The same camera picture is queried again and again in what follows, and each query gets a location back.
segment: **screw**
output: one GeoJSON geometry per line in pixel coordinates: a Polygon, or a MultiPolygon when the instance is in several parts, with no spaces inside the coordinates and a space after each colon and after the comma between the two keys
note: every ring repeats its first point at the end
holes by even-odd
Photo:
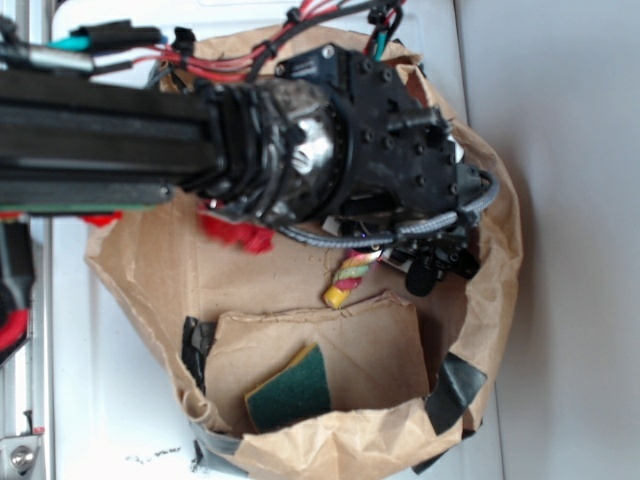
{"type": "Polygon", "coordinates": [[[384,146],[385,150],[391,150],[396,146],[396,141],[391,137],[384,137],[384,140],[382,140],[382,145],[384,146]]]}
{"type": "Polygon", "coordinates": [[[363,60],[360,63],[360,71],[362,73],[370,73],[372,69],[373,69],[373,64],[371,63],[371,60],[369,59],[363,60]]]}
{"type": "Polygon", "coordinates": [[[333,55],[336,53],[335,49],[333,48],[333,45],[327,45],[326,47],[324,47],[322,49],[322,56],[324,58],[326,58],[327,60],[329,60],[331,57],[333,57],[333,55]]]}
{"type": "Polygon", "coordinates": [[[31,449],[20,446],[11,453],[11,466],[23,473],[29,470],[33,466],[35,455],[31,449]]]}
{"type": "Polygon", "coordinates": [[[393,74],[391,73],[391,70],[384,69],[382,71],[382,81],[384,83],[389,83],[389,82],[391,82],[392,79],[393,79],[393,74]]]}
{"type": "Polygon", "coordinates": [[[374,138],[375,136],[373,134],[373,130],[371,130],[370,128],[367,128],[362,132],[362,139],[365,141],[365,143],[373,142],[374,138]]]}

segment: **sponge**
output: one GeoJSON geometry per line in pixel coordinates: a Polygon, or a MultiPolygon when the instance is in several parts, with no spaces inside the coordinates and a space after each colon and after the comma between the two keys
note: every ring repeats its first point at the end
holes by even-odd
{"type": "Polygon", "coordinates": [[[317,343],[301,350],[280,373],[244,396],[260,433],[331,411],[324,358],[317,343]]]}

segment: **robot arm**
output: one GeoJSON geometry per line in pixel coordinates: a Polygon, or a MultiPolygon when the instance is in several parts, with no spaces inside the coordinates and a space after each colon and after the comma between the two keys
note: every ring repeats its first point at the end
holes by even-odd
{"type": "MultiPolygon", "coordinates": [[[[384,12],[378,24],[389,23],[384,12]]],[[[447,271],[469,278],[478,268],[466,249],[498,183],[461,160],[440,111],[412,98],[373,52],[327,44],[279,64],[273,79],[201,79],[193,94],[169,95],[36,72],[15,60],[28,49],[9,51],[21,68],[0,72],[1,211],[112,212],[180,188],[232,222],[325,248],[386,249],[415,295],[447,271]],[[337,236],[299,227],[327,218],[337,236]]],[[[0,266],[26,258],[21,235],[0,235],[0,266]]],[[[0,289],[20,311],[33,274],[16,289],[12,272],[2,270],[0,289]]]]}

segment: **black wire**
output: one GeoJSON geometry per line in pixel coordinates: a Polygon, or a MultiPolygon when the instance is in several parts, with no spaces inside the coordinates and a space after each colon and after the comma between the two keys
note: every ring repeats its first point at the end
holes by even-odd
{"type": "MultiPolygon", "coordinates": [[[[364,12],[365,10],[370,10],[374,7],[378,7],[381,5],[385,5],[389,2],[389,0],[370,0],[368,2],[361,3],[360,5],[354,5],[353,7],[341,8],[335,12],[327,13],[326,15],[320,15],[315,18],[311,18],[309,20],[305,20],[302,23],[295,25],[291,30],[285,32],[280,38],[272,42],[272,46],[274,49],[278,50],[282,45],[287,43],[293,37],[300,35],[305,30],[310,29],[311,27],[315,27],[324,22],[328,22],[330,20],[335,20],[336,18],[346,17],[348,15],[353,15],[354,13],[364,12]]],[[[258,78],[260,70],[264,66],[267,61],[272,57],[272,53],[269,49],[266,49],[264,52],[260,54],[258,58],[256,58],[253,66],[251,67],[251,71],[247,75],[247,82],[255,82],[258,78]]]]}
{"type": "Polygon", "coordinates": [[[404,13],[402,11],[402,7],[398,5],[396,7],[396,18],[393,19],[393,23],[391,24],[391,28],[389,29],[389,33],[387,34],[387,45],[393,40],[393,36],[398,31],[398,27],[402,23],[403,17],[404,13]]]}

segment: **crumpled paper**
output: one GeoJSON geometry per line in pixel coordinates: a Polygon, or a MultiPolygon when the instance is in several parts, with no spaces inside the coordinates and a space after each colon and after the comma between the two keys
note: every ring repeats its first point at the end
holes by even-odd
{"type": "MultiPolygon", "coordinates": [[[[272,31],[207,40],[196,52],[204,58],[245,53],[272,31]]],[[[278,60],[329,41],[362,49],[366,38],[317,27],[294,39],[278,60]]],[[[252,478],[384,478],[443,453],[461,441],[463,429],[476,430],[482,421],[518,291],[523,254],[518,199],[502,161],[424,79],[416,66],[418,58],[398,44],[385,53],[412,94],[425,105],[439,105],[452,120],[466,161],[492,171],[501,182],[501,193],[479,229],[482,267],[476,277],[465,282],[449,275],[426,299],[411,298],[424,364],[432,389],[448,351],[489,379],[464,419],[439,436],[421,398],[387,409],[334,412],[270,434],[244,435],[238,451],[225,458],[252,478]]],[[[263,73],[272,68],[273,62],[263,73]]],[[[212,430],[230,431],[232,426],[222,420],[221,407],[197,389],[180,360],[185,316],[215,321],[229,311],[264,315],[320,308],[331,273],[344,257],[343,252],[300,245],[279,235],[274,247],[268,255],[253,257],[212,242],[198,229],[195,203],[185,195],[150,212],[127,212],[118,224],[97,230],[90,239],[87,261],[167,370],[185,414],[212,430]]],[[[403,281],[400,273],[380,265],[354,291],[349,304],[385,290],[407,296],[403,281]]]]}

